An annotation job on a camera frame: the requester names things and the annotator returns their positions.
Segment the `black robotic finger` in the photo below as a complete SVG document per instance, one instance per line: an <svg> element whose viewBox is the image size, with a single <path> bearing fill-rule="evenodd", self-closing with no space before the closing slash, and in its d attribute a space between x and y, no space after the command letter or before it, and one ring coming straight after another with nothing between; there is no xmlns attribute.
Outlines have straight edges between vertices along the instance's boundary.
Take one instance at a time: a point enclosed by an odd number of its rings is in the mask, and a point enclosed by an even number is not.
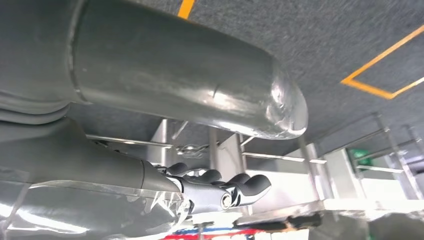
<svg viewBox="0 0 424 240"><path fill-rule="evenodd" d="M183 162L176 163L166 169L168 174L179 177L186 175L188 171L189 167Z"/></svg>
<svg viewBox="0 0 424 240"><path fill-rule="evenodd" d="M227 182L222 188L231 193L231 206L239 207L261 199L271 189L271 182L264 175L255 175L245 183Z"/></svg>
<svg viewBox="0 0 424 240"><path fill-rule="evenodd" d="M215 169L207 170L203 175L196 177L197 180L205 183L213 183L221 180L221 173Z"/></svg>
<svg viewBox="0 0 424 240"><path fill-rule="evenodd" d="M224 184L226 184L226 182L224 182L224 181L214 181L214 182L211 182L210 184L212 184L214 186L223 186Z"/></svg>
<svg viewBox="0 0 424 240"><path fill-rule="evenodd" d="M240 174L235 175L228 182L229 183L240 183L240 184L244 184L249 179L251 179L251 177L249 175L247 175L246 173L240 173Z"/></svg>
<svg viewBox="0 0 424 240"><path fill-rule="evenodd" d="M240 184L240 191L244 196L256 196L271 187L270 180L264 175L255 175L244 184Z"/></svg>

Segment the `metal bar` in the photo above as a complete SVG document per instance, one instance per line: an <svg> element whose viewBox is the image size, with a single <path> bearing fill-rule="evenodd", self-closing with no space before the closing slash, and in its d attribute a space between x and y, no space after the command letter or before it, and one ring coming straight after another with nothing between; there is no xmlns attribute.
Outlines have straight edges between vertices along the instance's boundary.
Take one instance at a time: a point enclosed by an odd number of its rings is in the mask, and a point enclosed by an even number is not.
<svg viewBox="0 0 424 240"><path fill-rule="evenodd" d="M318 150L319 152L322 152L322 148L319 143L315 143L314 146L316 150ZM329 166L325 157L322 156L321 158L322 160L325 161L325 163L320 164L319 166L317 165L317 170L320 173L321 186L324 191L324 196L326 199L334 199L335 195L334 195L334 189L333 189Z"/></svg>
<svg viewBox="0 0 424 240"><path fill-rule="evenodd" d="M354 145L356 145L358 143L361 143L363 141L366 141L366 140L374 137L375 135L378 135L378 134L381 134L381 133L384 133L384 132L385 132L385 130L383 128L382 129L378 129L377 131L371 132L368 135L365 135L365 136L363 136L361 138L358 138L356 140L353 140L353 141L351 141L351 142L349 142L349 143L347 143L345 145L339 146L339 147L337 147L337 148L335 148L335 149L333 149L333 150L331 150L331 151L329 151L329 152L327 152L325 154L328 154L328 153L331 153L331 152L335 152L335 151L338 151L338 150L341 150L341 149L349 148L349 147L354 146Z"/></svg>
<svg viewBox="0 0 424 240"><path fill-rule="evenodd" d="M168 119L164 118L160 121L154 135L151 137L149 142L155 143L166 143L168 135ZM161 166L171 166L173 163L171 157L168 157L168 151L166 148L148 145L147 146L146 159L152 163L160 164Z"/></svg>
<svg viewBox="0 0 424 240"><path fill-rule="evenodd" d="M404 147L404 146L412 144L412 143L415 143L415 140L411 139L411 140L408 140L408 141L404 141L402 143L399 143L397 146L398 147ZM393 149L391 147L388 147L388 148L382 149L380 151L376 151L376 152L370 153L368 155L355 158L355 160L361 161L361 160L368 159L368 158L378 158L378 157L382 157L382 156L385 156L385 155L388 155L388 154L391 154L391 153L393 153Z"/></svg>
<svg viewBox="0 0 424 240"><path fill-rule="evenodd" d="M411 196L411 197L413 197L414 199L418 199L418 200L424 199L424 196L421 193L421 190L420 190L420 188L417 184L417 181L416 181L414 175L412 174L406 160L399 153L400 149L396 145L395 140L393 139L392 135L390 134L390 128L385 126L385 124L382 120L382 116L380 114L376 114L375 118L376 118L376 121L377 121L379 127L384 130L384 133L385 133L384 135L387 138L388 142L390 143L391 148L393 149L394 157L395 157L395 160L396 160L396 162L394 162L394 164L400 165L400 168L403 170L403 174L404 174L404 176L406 177L406 180L407 180L406 183L409 185L409 186L406 186L406 188L407 189L411 188L411 190L414 193L414 196Z"/></svg>
<svg viewBox="0 0 424 240"><path fill-rule="evenodd" d="M246 139L245 141L243 141L243 135L240 136L240 141L242 141L242 143L240 144L241 147L243 147L244 145L246 145L248 142L252 141L255 137L251 136L248 139Z"/></svg>
<svg viewBox="0 0 424 240"><path fill-rule="evenodd" d="M309 182L312 185L313 195L316 200L320 200L321 197L317 189L317 181L316 181L316 176L318 176L318 174L311 165L311 158L309 156L308 149L306 148L306 141L305 141L304 135L301 135L300 137L298 137L297 142L299 143L300 152L302 153L302 156L304 157L303 162L307 170Z"/></svg>
<svg viewBox="0 0 424 240"><path fill-rule="evenodd" d="M424 162L424 158L422 158L422 159L420 159L420 160L416 160L416 161L408 162L408 165L412 165L412 164L419 164L419 163L422 163L422 162Z"/></svg>
<svg viewBox="0 0 424 240"><path fill-rule="evenodd" d="M262 154L262 153L253 153L253 152L243 152L242 155L257 159L281 159L286 161L293 161L293 162L303 162L305 159L301 157L294 157L294 156L280 156L280 155L270 155L270 154ZM321 159L311 159L311 163L314 164L325 164L326 160Z"/></svg>
<svg viewBox="0 0 424 240"><path fill-rule="evenodd" d="M423 139L420 136L418 136L418 134L416 133L414 127L408 125L407 126L407 129L408 129L409 135L413 139L412 141L416 144L416 147L421 152L421 155L424 156L424 142L423 142Z"/></svg>
<svg viewBox="0 0 424 240"><path fill-rule="evenodd" d="M217 136L217 129L213 126L210 126L208 128L209 131L209 164L210 164L210 169L215 169L217 167L217 151L218 151L218 146L217 146L217 141L218 141L218 136Z"/></svg>
<svg viewBox="0 0 424 240"><path fill-rule="evenodd" d="M165 149L170 149L173 147L172 144L155 142L155 141L139 141L139 140L131 140L131 139L124 139L124 138L108 137L108 136L98 136L94 134L87 134L86 136L88 139L104 140L104 141L115 142L115 143L156 146L156 147L162 147Z"/></svg>
<svg viewBox="0 0 424 240"><path fill-rule="evenodd" d="M364 175L362 174L361 171L359 171L358 162L354 160L355 158L352 156L351 152L348 151L347 149L345 149L345 151L346 151L347 156L348 156L348 161L350 161L352 166L353 166L352 170L353 170L353 173L355 174L355 177L357 179L357 183L360 187L361 192L359 193L359 195L363 196L366 199L367 193L365 192L364 185L362 184L362 180L364 179Z"/></svg>
<svg viewBox="0 0 424 240"><path fill-rule="evenodd" d="M240 159L241 159L241 166L243 167L243 173L246 173L246 170L248 169L248 163L247 163L247 160L246 160L246 156L245 155L243 155L243 153L245 152L245 144L247 144L249 141L251 141L252 139L253 139L254 137L249 137L247 140L245 140L245 141L243 141L243 134L238 134L238 141L239 141L239 143L241 143L239 146L240 146ZM241 209L241 212L242 213L247 213L247 214L244 214L244 215L248 215L248 216L250 216L250 215L252 215L253 214L253 207L252 207L252 205L248 205L248 206L246 206L246 207L242 207Z"/></svg>
<svg viewBox="0 0 424 240"><path fill-rule="evenodd" d="M404 172L402 169L394 169L394 168L378 167L378 166L358 165L358 166L356 166L356 168L367 169L367 170L378 171L378 172L394 173L394 174L401 174L401 173Z"/></svg>
<svg viewBox="0 0 424 240"><path fill-rule="evenodd" d="M198 240L205 240L205 236L203 236L204 227L203 224L199 224L198 230L197 230L197 239Z"/></svg>
<svg viewBox="0 0 424 240"><path fill-rule="evenodd" d="M323 138L326 138L326 137L328 137L330 135L333 135L334 133L345 129L345 128L349 127L350 125L353 125L353 124L355 124L355 123L357 123L359 121L362 121L362 120L364 120L366 118L369 118L371 116L373 116L373 113L372 114L363 115L361 117L358 117L358 118L356 118L356 119L354 119L354 120L352 120L352 121L350 121L350 122L348 122L346 124L335 126L335 127L331 128L331 129L329 129L328 131L324 132L324 134L321 134L316 139L318 139L319 141L321 141Z"/></svg>
<svg viewBox="0 0 424 240"><path fill-rule="evenodd" d="M172 135L172 140L175 140L178 138L178 136L181 134L181 132L186 128L187 124L189 124L189 121L184 121L181 126L179 127L178 131L176 131L173 135Z"/></svg>

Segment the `metal frame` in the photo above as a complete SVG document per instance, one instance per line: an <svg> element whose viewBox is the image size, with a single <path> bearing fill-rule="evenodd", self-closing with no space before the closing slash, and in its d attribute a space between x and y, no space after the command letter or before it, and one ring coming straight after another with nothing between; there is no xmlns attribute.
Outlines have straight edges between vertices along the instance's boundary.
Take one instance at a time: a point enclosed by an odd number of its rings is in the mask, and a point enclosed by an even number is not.
<svg viewBox="0 0 424 240"><path fill-rule="evenodd" d="M254 136L251 136L251 137L249 137L248 139L246 139L246 140L244 140L243 141L243 135L242 134L240 134L240 147L243 147L244 145L246 145L248 142L250 142L250 141L252 141L253 139L254 139L255 137Z"/></svg>
<svg viewBox="0 0 424 240"><path fill-rule="evenodd" d="M418 148L418 150L420 151L421 155L424 157L424 142L423 142L423 139L420 136L418 136L418 134L416 133L415 128L413 126L407 125L406 129L408 131L409 136L411 137L411 140L409 140L408 142L415 143L415 145ZM422 162L424 162L424 158L420 159L420 160L408 162L408 165L418 164L418 163L422 163Z"/></svg>
<svg viewBox="0 0 424 240"><path fill-rule="evenodd" d="M168 119L162 119L157 127L154 135L151 137L150 142L166 143L168 140ZM167 162L170 160L167 148L148 145L146 151L146 159L152 163L160 164L161 166L170 166L172 163Z"/></svg>
<svg viewBox="0 0 424 240"><path fill-rule="evenodd" d="M246 152L244 151L244 145L246 145L246 143L248 143L249 141L251 141L253 138L250 137L247 140L243 141L242 144L240 144L240 146L243 149L243 153L242 155L245 157L252 157L252 158L260 158L260 159L277 159L277 160L285 160L285 161L295 161L295 162L304 162L306 168L308 169L308 174L309 174L309 179L310 182L312 184L312 186L315 188L315 191L317 191L317 186L316 186L316 182L315 182L315 177L316 176L320 176L323 177L321 180L321 185L323 185L324 187L328 185L328 189L326 191L325 195L325 199L323 199L322 197L317 198L319 200L314 201L314 202L307 202L307 203L301 203L295 206L290 206L290 207L285 207L279 210L273 210L273 211L269 211L269 212L264 212L264 213L260 213L260 214L254 214L252 216L244 216L242 218L239 219L239 221L243 222L243 223L251 223L251 222L256 222L256 221L264 221L265 219L271 220L271 219L281 219L283 217L288 217L291 215L302 215L302 214L310 214L311 212L320 212L320 211L333 211L333 213L336 215L336 212L338 211L383 211L383 212L400 212L400 213L409 213L409 212L414 212L414 211L422 211L424 209L424 201L422 200L422 194L421 191L419 190L419 188L415 187L417 186L416 181L414 179L414 176L412 176L412 174L405 174L405 173L411 173L409 170L408 165L405 163L405 160L403 159L403 157L400 155L399 153L399 147L403 147L412 143L416 143L417 146L420 148L421 152L424 155L424 143L423 140L421 138L419 138L414 132L413 129L409 128L409 132L411 135L412 140L408 140L406 142L403 142L399 145L396 144L396 142L394 141L391 133L390 133L390 129L389 127L384 125L384 122L382 120L381 115L379 114L374 114L374 119L377 121L379 129L371 132L370 134L367 134L359 139L356 139L354 141L351 141L347 144L344 144L342 146L337 147L336 149L328 152L328 153L332 153L334 151L341 151L345 148L351 147L353 145L356 145L360 142L369 140L371 138L373 138L374 136L377 136L379 134L384 134L386 139L388 140L388 142L390 143L390 147L380 150L378 152L374 152L374 153L370 153L367 156L361 157L359 159L365 159L365 158L369 158L369 157L376 157L376 156L385 156L391 153L395 153L392 154L394 159L392 159L393 163L397 164L397 168L387 168L387 167L376 167L376 166L364 166L364 165L358 165L358 159L356 161L354 161L354 171L352 174L353 177L355 177L356 179L360 180L361 179L361 171L359 171L359 169L367 169L367 170L371 170L371 171L380 171L380 172L389 172L389 173L393 173L394 175L398 175L398 176L404 176L404 181L401 181L401 185L402 187L409 187L410 189L410 193L412 193L412 197L410 196L411 199L415 199L415 200L396 200L395 202L393 202L391 199L389 201L375 201L375 200L370 200L367 199L365 196L365 191L362 188L362 192L364 198L358 198L358 199L336 199L334 192L333 192L333 187L331 186L331 179L330 179L330 172L328 169L328 160L326 159L326 154L322 154L321 157L319 157L319 159L310 159L310 156L308 155L308 152L306 151L306 141L305 139L299 138L299 148L302 152L302 157L288 157L288 156L279 156L279 155L270 155L270 154L262 154L262 153L253 153L253 152ZM347 126L356 123L357 121L353 121L350 124L348 124ZM331 134L336 133L337 131L340 131L342 129L344 129L345 127L347 127L346 125L343 128L340 128L336 131L331 132ZM317 147L317 149L319 150L321 148L320 143L315 142L315 146Z"/></svg>
<svg viewBox="0 0 424 240"><path fill-rule="evenodd" d="M210 169L215 169L217 166L217 151L218 151L218 134L217 129L213 126L209 127L209 164Z"/></svg>
<svg viewBox="0 0 424 240"><path fill-rule="evenodd" d="M179 129L172 135L171 139L175 140L178 138L178 136L181 134L181 132L187 127L187 124L189 124L189 121L184 121Z"/></svg>
<svg viewBox="0 0 424 240"><path fill-rule="evenodd" d="M315 199L319 200L321 199L321 196L318 192L318 188L317 188L317 182L316 182L316 177L319 177L319 174L316 171L316 168L314 168L311 164L312 160L309 156L308 150L306 148L306 141L305 141L305 136L301 135L298 138L298 143L299 143L299 147L300 147L300 151L302 153L302 156L304 157L304 166L306 167L306 170L308 172L308 178L309 178L309 182L312 185L312 191L313 191L313 195L315 197Z"/></svg>
<svg viewBox="0 0 424 240"><path fill-rule="evenodd" d="M88 139L93 140L103 140L108 142L122 143L122 144L134 144L134 145L143 145L143 146L155 146L165 149L171 149L173 147L170 143L163 143L157 141L139 141L133 139L117 138L117 137L108 137L108 136L99 136L94 134L87 134Z"/></svg>
<svg viewBox="0 0 424 240"><path fill-rule="evenodd" d="M400 148L399 148L399 146L405 146L405 145L411 144L413 142L419 143L421 141L418 139L418 137L416 135L413 134L413 132L410 131L411 136L413 136L414 140L409 140L409 141L401 143L400 145L397 145L393 136L390 133L390 131L391 131L390 128L385 125L382 115L379 114L379 113L373 113L371 116L376 121L378 128L379 128L378 130L376 130L372 133L369 133L369 134L367 134L363 137L360 137L356 140L353 140L353 141L351 141L347 144L344 144L340 147L337 147L336 149L331 150L331 151L324 153L322 155L324 156L325 154L328 154L328 153L332 153L332 152L335 152L335 151L339 151L339 150L342 150L342 149L346 149L346 148L355 146L355 145L357 145L361 142L364 142L366 140L369 140L369 139L371 139L371 138L373 138L373 137L375 137L379 134L384 134L385 138L387 139L387 141L390 144L389 148L385 148L383 150L370 153L370 154L363 156L363 157L360 157L360 158L354 158L350 155L349 152L347 152L347 154L350 156L350 159L352 160L351 162L352 162L352 165L353 165L353 172L355 174L355 177L356 177L356 179L359 180L359 185L360 185L360 188L361 188L361 191L362 191L360 194L363 194L365 196L365 191L364 191L364 188L362 186L362 181L361 181L364 177L363 177L361 171L359 171L359 169L367 169L367 170L371 170L371 171L390 172L390 173L396 174L397 175L396 178L399 180L402 188L405 191L405 194L407 195L407 197L409 199L423 200L424 196L421 193L421 190L420 190L420 188L419 188L419 186L418 186L408 164L406 163L404 157L400 154ZM360 120L362 120L362 118L357 119L356 121L350 122L348 125L345 125L343 128L346 128L350 125L353 125ZM321 137L321 139L328 137L328 136L330 136L330 135L332 135L332 134L334 134L334 133L336 133L340 130L342 130L342 128L338 128L335 131L330 131L330 133L328 135ZM391 166L391 168L358 165L359 160L363 160L363 159L371 158L371 157L374 157L374 158L375 157L381 157L381 156L388 155L390 153L393 153L392 156L390 156L390 166Z"/></svg>

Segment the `metal pole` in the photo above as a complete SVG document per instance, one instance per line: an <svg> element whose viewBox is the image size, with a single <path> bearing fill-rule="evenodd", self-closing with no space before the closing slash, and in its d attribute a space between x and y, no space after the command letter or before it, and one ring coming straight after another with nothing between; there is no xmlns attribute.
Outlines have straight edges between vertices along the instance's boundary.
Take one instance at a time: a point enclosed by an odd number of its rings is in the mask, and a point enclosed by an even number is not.
<svg viewBox="0 0 424 240"><path fill-rule="evenodd" d="M375 132L371 132L371 133L370 133L370 134L368 134L368 135L365 135L365 136L363 136L363 137L361 137L361 138L358 138L358 139L356 139L356 140L353 140L353 141L351 141L351 142L349 142L349 143L347 143L347 144L345 144L345 145L339 146L339 147L337 147L337 148L335 148L335 149L333 149L333 150L329 151L329 153L331 153L331 152L335 152L335 151L338 151L338 150L342 150L342 149L346 149L346 148L349 148L349 147L352 147L352 146L354 146L354 145L356 145L356 144L359 144L359 143L361 143L361 142L363 142L363 141L366 141L366 140L368 140L368 139L370 139L370 138L374 137L375 135L381 134L381 133L383 133L383 132L384 132L384 129L379 129L379 130L377 130L377 131L375 131Z"/></svg>
<svg viewBox="0 0 424 240"><path fill-rule="evenodd" d="M270 154L254 153L254 152L243 152L242 155L247 157L257 158L257 159L281 159L281 160L300 162L300 163L305 161L305 159L302 157L270 155ZM325 164L327 161L321 160L321 159L311 159L310 162L314 164Z"/></svg>
<svg viewBox="0 0 424 240"><path fill-rule="evenodd" d="M209 130L209 163L210 169L215 169L217 167L217 151L218 151L218 136L217 129L210 126Z"/></svg>
<svg viewBox="0 0 424 240"><path fill-rule="evenodd" d="M204 231L204 227L202 223L198 225L198 233L197 233L198 240L205 240L205 237L203 236L203 231Z"/></svg>
<svg viewBox="0 0 424 240"><path fill-rule="evenodd" d="M365 116L358 117L358 118L356 118L356 119L354 119L354 120L352 120L352 121L350 121L350 122L348 122L348 123L346 123L346 124L338 125L338 126L336 126L336 127L333 127L333 128L331 128L330 130L328 130L328 131L324 132L323 134L321 134L321 135L320 135L319 137L317 137L316 139L322 140L323 138L326 138L326 137L328 137L328 136L330 136L330 135L333 135L333 134L335 134L336 132L341 131L341 130L343 130L343 129L345 129L345 128L349 127L350 125L353 125L353 124L355 124L355 123L357 123L357 122L359 122L359 121L362 121L362 120L364 120L364 119L366 119L366 118L369 118L369 117L371 117L371 116L372 116L372 114L367 114L367 115L365 115Z"/></svg>
<svg viewBox="0 0 424 240"><path fill-rule="evenodd" d="M418 136L418 134L416 133L415 128L413 126L408 125L406 127L408 129L409 135L413 139L412 141L415 142L416 147L421 152L421 155L424 157L424 142L423 142L423 139L420 136Z"/></svg>
<svg viewBox="0 0 424 240"><path fill-rule="evenodd" d="M404 172L402 169L395 169L390 167L379 167L379 166L358 165L357 168L376 171L376 172L393 173L393 174L401 174Z"/></svg>
<svg viewBox="0 0 424 240"><path fill-rule="evenodd" d="M245 140L245 141L243 141L243 134L239 134L238 135L238 140L239 140L239 142L241 143L240 144L240 153L241 153L241 165L242 165L242 168L243 168L243 173L246 173L246 170L248 169L248 163L247 163L247 160L246 160L246 155L243 155L243 153L245 152L245 145L248 143L248 142L250 142L252 139L253 139L254 137L253 136L251 136L251 137L249 137L247 140ZM249 216L251 216L252 214L253 214L253 208L252 208L252 205L248 205L247 207L246 207L246 211L247 211L247 214L249 215Z"/></svg>
<svg viewBox="0 0 424 240"><path fill-rule="evenodd" d="M366 199L367 194L365 193L364 185L362 184L362 180L364 179L364 175L358 168L358 161L356 161L355 157L352 156L350 151L346 149L347 155L349 156L349 160L352 163L353 173L355 174L355 177L359 183L360 191L362 193L362 196Z"/></svg>
<svg viewBox="0 0 424 240"><path fill-rule="evenodd" d="M156 142L156 141L139 141L139 140L131 140L131 139L125 139L125 138L99 136L99 135L94 135L94 134L87 134L86 136L87 136L88 139L104 140L104 141L115 142L115 143L135 144L135 145L150 145L150 146L162 147L162 148L165 148L165 149L170 149L170 148L173 147L172 144Z"/></svg>
<svg viewBox="0 0 424 240"><path fill-rule="evenodd" d="M320 153L322 152L321 149L321 145L318 143L315 143L315 149L317 149ZM321 180L321 186L322 186L322 190L324 192L324 197L326 199L334 199L335 195L334 195L334 190L333 190L333 185L332 185L332 180L331 180L331 176L330 176L330 170L329 170L329 166L327 165L327 161L325 159L324 156L321 157L322 160L325 161L324 164L322 165L316 165L316 168L318 169L319 175L320 175L320 180ZM339 218L337 217L336 214L334 214L334 219L336 221L339 220Z"/></svg>
<svg viewBox="0 0 424 240"><path fill-rule="evenodd" d="M422 158L422 159L420 159L420 160L416 160L416 161L408 162L408 165L412 165L412 164L419 164L419 163L422 163L422 162L424 162L424 158Z"/></svg>
<svg viewBox="0 0 424 240"><path fill-rule="evenodd" d="M178 138L178 136L181 134L181 132L186 128L187 124L189 124L189 121L184 121L179 129L172 135L172 140L175 140Z"/></svg>
<svg viewBox="0 0 424 240"><path fill-rule="evenodd" d="M387 127L383 120L382 120L382 116L380 114L377 114L375 116L376 121L378 123L378 126L384 130L384 135L387 138L388 142L390 143L391 148L393 149L393 155L395 158L395 165L400 165L401 169L403 170L403 174L406 177L406 183L409 186L406 186L406 188L411 188L411 190L413 191L413 194L409 194L410 197L412 197L413 199L417 199L417 200L423 200L423 194L420 191L420 188L418 187L417 181L414 178L414 175L412 174L408 164L406 163L405 159L403 156L400 155L399 151L399 147L398 145L396 145L396 142L394 140L394 138L392 137L391 133L390 133L390 128Z"/></svg>
<svg viewBox="0 0 424 240"><path fill-rule="evenodd" d="M404 147L404 146L412 144L412 143L415 143L414 139L399 143L397 146L398 147ZM385 156L385 155L388 155L388 154L391 154L391 153L393 153L393 149L391 147L388 147L388 148L382 149L380 151L376 151L376 152L370 153L368 155L358 157L355 160L361 161L361 160L368 159L368 158L371 158L371 159L372 158L378 158L378 157L382 157L382 156Z"/></svg>
<svg viewBox="0 0 424 240"><path fill-rule="evenodd" d="M245 141L243 141L243 135L242 135L242 134L240 134L240 142L241 142L240 146L241 146L241 147L243 147L243 146L244 146L244 145L246 145L248 142L252 141L254 138L255 138L254 136L251 136L251 137L249 137L248 139L246 139Z"/></svg>
<svg viewBox="0 0 424 240"><path fill-rule="evenodd" d="M312 185L313 195L316 200L320 200L321 197L320 197L320 193L318 192L317 181L315 179L315 177L318 174L316 173L315 169L311 165L311 158L309 157L309 152L308 152L308 149L306 148L306 141L305 141L304 135L301 135L300 137L298 137L297 142L299 143L300 152L302 153L302 156L304 157L303 162L308 173L309 182Z"/></svg>

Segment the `transparent plastic film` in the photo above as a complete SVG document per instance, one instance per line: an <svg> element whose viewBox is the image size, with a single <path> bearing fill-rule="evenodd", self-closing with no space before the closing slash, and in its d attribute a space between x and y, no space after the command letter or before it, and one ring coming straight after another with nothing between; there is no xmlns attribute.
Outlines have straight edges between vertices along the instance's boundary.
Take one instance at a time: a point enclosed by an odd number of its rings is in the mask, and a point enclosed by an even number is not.
<svg viewBox="0 0 424 240"><path fill-rule="evenodd" d="M16 180L0 178L2 240L152 239L174 231L190 205L177 192L70 180L38 184Z"/></svg>

